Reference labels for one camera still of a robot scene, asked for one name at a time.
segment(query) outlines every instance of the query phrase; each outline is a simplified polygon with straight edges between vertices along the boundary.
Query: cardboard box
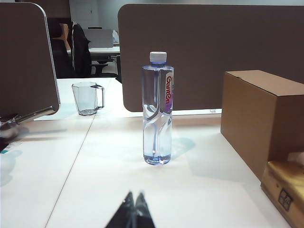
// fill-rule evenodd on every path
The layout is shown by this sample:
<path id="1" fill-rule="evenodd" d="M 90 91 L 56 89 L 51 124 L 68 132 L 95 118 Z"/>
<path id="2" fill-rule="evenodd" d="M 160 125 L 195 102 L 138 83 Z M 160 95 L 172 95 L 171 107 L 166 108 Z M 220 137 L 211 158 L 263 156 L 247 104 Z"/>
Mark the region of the cardboard box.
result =
<path id="1" fill-rule="evenodd" d="M 268 162 L 261 187 L 293 228 L 304 228 L 303 165 L 294 162 Z"/>
<path id="2" fill-rule="evenodd" d="M 304 151 L 304 84 L 259 70 L 226 72 L 221 133 L 261 180 L 267 161 Z"/>

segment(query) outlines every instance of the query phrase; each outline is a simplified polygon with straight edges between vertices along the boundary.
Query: gold packaging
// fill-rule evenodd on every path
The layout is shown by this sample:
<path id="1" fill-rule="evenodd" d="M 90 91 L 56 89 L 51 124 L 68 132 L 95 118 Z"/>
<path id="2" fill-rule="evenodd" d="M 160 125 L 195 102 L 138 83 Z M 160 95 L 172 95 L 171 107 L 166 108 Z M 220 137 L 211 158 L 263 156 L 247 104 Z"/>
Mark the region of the gold packaging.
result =
<path id="1" fill-rule="evenodd" d="M 270 161 L 262 190 L 293 228 L 304 228 L 304 166 L 295 162 Z"/>

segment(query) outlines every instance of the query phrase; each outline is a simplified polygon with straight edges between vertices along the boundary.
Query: water bottle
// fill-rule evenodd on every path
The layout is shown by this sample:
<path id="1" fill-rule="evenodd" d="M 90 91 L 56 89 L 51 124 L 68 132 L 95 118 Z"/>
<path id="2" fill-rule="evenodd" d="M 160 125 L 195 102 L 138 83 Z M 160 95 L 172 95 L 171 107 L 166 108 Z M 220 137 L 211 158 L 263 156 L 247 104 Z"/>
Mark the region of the water bottle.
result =
<path id="1" fill-rule="evenodd" d="M 150 66 L 142 68 L 143 157 L 151 165 L 171 158 L 173 71 L 166 52 L 150 52 Z"/>

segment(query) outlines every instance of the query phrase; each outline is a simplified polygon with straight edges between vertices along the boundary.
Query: gray partition panel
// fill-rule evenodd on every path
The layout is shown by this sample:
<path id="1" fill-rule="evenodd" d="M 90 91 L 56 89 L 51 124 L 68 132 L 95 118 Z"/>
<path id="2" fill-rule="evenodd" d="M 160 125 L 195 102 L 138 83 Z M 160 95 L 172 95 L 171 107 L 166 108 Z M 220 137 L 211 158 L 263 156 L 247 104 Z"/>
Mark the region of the gray partition panel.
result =
<path id="1" fill-rule="evenodd" d="M 59 109 L 46 15 L 32 3 L 0 3 L 0 116 Z"/>
<path id="2" fill-rule="evenodd" d="M 84 29 L 85 37 L 90 40 L 89 48 L 112 48 L 113 30 L 111 29 Z"/>
<path id="3" fill-rule="evenodd" d="M 141 67 L 167 51 L 174 110 L 220 108 L 225 71 L 304 83 L 304 6 L 129 4 L 118 13 L 123 101 L 142 111 Z"/>

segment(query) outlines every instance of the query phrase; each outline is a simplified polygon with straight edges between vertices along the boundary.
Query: purple label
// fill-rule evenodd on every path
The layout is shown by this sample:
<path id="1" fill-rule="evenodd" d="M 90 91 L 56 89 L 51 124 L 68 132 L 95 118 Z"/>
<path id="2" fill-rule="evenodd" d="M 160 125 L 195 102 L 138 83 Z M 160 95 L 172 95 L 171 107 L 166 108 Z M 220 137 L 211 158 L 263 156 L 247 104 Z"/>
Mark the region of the purple label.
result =
<path id="1" fill-rule="evenodd" d="M 165 101 L 165 112 L 169 111 L 173 103 L 173 73 L 169 72 L 166 74 L 166 101 Z"/>

